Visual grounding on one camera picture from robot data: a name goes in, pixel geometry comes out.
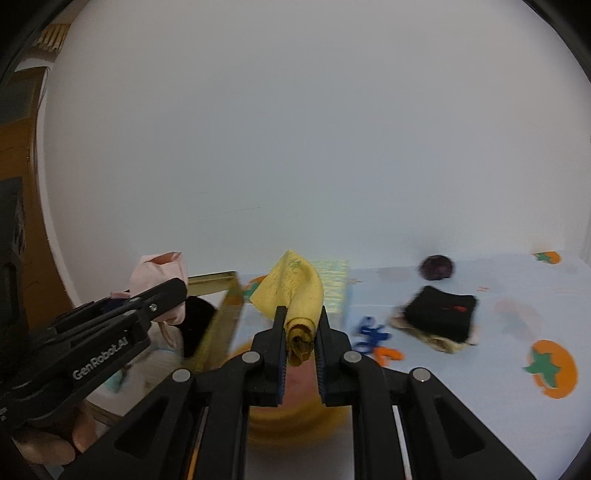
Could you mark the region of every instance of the purple ball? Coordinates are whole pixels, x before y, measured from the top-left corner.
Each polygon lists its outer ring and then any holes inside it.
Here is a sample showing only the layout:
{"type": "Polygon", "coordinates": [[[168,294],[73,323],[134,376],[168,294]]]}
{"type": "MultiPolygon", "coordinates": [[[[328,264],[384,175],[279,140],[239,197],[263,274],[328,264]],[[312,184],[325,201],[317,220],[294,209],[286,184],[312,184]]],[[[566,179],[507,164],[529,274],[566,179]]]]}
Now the purple ball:
{"type": "Polygon", "coordinates": [[[425,280],[442,280],[453,275],[453,262],[444,255],[432,255],[423,260],[418,270],[425,280]]]}

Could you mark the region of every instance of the human hand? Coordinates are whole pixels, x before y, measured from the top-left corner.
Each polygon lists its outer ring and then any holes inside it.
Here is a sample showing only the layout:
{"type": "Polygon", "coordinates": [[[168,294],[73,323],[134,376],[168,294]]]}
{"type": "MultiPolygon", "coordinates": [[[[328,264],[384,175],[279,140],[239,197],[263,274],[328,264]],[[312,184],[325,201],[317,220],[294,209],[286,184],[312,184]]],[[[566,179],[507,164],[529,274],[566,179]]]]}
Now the human hand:
{"type": "Polygon", "coordinates": [[[94,419],[78,408],[50,430],[26,428],[12,439],[25,460],[43,465],[66,465],[74,461],[76,450],[82,453],[97,440],[94,419]]]}

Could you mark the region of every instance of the finger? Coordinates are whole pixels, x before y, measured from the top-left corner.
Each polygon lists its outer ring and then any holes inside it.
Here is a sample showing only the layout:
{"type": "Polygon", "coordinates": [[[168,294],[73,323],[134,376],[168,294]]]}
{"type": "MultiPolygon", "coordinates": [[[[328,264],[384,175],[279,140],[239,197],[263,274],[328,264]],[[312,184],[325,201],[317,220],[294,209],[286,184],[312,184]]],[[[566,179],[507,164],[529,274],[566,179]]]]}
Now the finger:
{"type": "Polygon", "coordinates": [[[96,422],[87,413],[80,411],[72,429],[72,443],[83,453],[97,440],[96,422]]]}
{"type": "Polygon", "coordinates": [[[72,445],[57,435],[39,430],[22,430],[14,435],[14,443],[25,460],[44,465],[65,465],[74,461],[72,445]]]}
{"type": "Polygon", "coordinates": [[[158,322],[158,326],[160,327],[160,333],[162,333],[162,337],[164,338],[164,340],[166,341],[168,346],[170,348],[176,348],[177,342],[174,340],[174,338],[170,335],[170,333],[166,329],[166,324],[164,322],[158,322]]]}

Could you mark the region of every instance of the white wall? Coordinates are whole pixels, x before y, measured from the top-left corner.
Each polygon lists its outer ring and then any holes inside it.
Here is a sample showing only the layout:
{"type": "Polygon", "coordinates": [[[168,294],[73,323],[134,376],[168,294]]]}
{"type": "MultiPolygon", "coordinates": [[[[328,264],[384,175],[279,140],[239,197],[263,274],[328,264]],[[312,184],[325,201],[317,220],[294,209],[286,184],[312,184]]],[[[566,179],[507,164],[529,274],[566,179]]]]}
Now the white wall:
{"type": "Polygon", "coordinates": [[[174,249],[191,274],[578,253],[590,107],[521,0],[92,0],[49,78],[49,206],[82,300],[174,249]]]}

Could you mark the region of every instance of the pink cloth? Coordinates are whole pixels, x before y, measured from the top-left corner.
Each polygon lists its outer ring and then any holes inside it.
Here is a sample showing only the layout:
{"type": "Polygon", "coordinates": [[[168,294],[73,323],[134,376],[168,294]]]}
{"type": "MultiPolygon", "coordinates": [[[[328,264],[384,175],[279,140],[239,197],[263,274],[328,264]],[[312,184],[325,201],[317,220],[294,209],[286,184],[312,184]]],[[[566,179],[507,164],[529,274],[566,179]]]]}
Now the pink cloth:
{"type": "MultiPolygon", "coordinates": [[[[129,280],[129,292],[113,292],[112,298],[130,298],[149,290],[156,285],[161,284],[171,278],[180,278],[189,283],[189,277],[183,263],[183,254],[180,252],[169,252],[161,255],[146,255],[139,259],[137,267],[131,274],[129,280]]],[[[163,313],[155,322],[166,322],[169,325],[178,325],[184,320],[185,304],[163,313]]],[[[167,343],[175,347],[175,341],[167,334],[165,328],[161,326],[162,334],[167,343]]]]}

